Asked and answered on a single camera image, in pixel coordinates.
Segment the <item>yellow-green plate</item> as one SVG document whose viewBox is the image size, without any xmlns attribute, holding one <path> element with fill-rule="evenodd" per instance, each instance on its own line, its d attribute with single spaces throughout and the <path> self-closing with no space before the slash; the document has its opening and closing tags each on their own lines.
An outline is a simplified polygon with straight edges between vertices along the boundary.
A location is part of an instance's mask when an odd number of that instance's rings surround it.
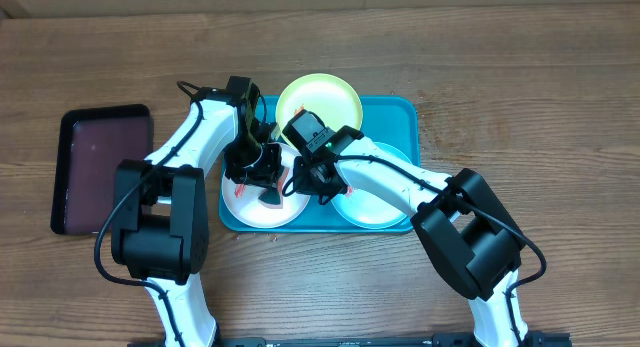
<svg viewBox="0 0 640 347">
<path fill-rule="evenodd" d="M 300 111 L 315 113 L 332 130 L 343 126 L 360 130 L 363 107 L 359 95 L 343 79 L 325 73 L 304 75 L 291 82 L 280 94 L 275 119 L 282 138 L 285 125 Z"/>
</svg>

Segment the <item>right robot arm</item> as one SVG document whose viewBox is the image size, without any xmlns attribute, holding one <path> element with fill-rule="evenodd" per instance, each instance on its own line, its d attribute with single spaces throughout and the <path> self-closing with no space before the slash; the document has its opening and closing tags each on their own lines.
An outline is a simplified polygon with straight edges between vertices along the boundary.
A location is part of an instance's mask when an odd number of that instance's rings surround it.
<svg viewBox="0 0 640 347">
<path fill-rule="evenodd" d="M 450 176 L 408 163 L 363 132 L 333 131 L 313 112 L 298 112 L 284 136 L 299 151 L 285 194 L 316 195 L 325 204 L 348 189 L 371 193 L 404 213 L 434 269 L 468 300 L 474 338 L 482 346 L 524 346 L 528 326 L 517 289 L 539 279 L 519 278 L 521 252 L 540 249 L 527 238 L 484 178 L 470 169 Z"/>
</svg>

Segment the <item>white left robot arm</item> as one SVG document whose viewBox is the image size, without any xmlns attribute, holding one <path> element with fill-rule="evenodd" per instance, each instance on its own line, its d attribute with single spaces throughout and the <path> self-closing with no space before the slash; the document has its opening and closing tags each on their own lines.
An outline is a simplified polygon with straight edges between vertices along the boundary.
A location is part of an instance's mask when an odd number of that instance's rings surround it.
<svg viewBox="0 0 640 347">
<path fill-rule="evenodd" d="M 104 279 L 149 293 L 165 330 L 161 345 L 214 346 L 218 326 L 200 275 L 210 235 L 205 179 L 221 159 L 234 183 L 274 187 L 281 148 L 274 124 L 256 111 L 265 100 L 250 78 L 232 76 L 221 89 L 177 85 L 188 116 L 156 151 L 117 167 L 94 263 Z"/>
</svg>

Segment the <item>white plate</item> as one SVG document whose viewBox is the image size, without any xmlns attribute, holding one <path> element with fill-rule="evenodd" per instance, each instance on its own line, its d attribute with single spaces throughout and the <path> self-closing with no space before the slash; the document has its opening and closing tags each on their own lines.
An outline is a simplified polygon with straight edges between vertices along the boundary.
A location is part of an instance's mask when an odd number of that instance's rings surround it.
<svg viewBox="0 0 640 347">
<path fill-rule="evenodd" d="M 285 183 L 293 175 L 293 162 L 299 153 L 285 143 L 282 147 L 282 165 L 289 168 Z M 219 218 L 231 230 L 273 229 L 283 227 L 299 217 L 307 207 L 310 197 L 302 194 L 284 196 L 279 209 L 266 208 L 258 196 L 265 188 L 240 185 L 222 177 L 220 186 Z"/>
</svg>

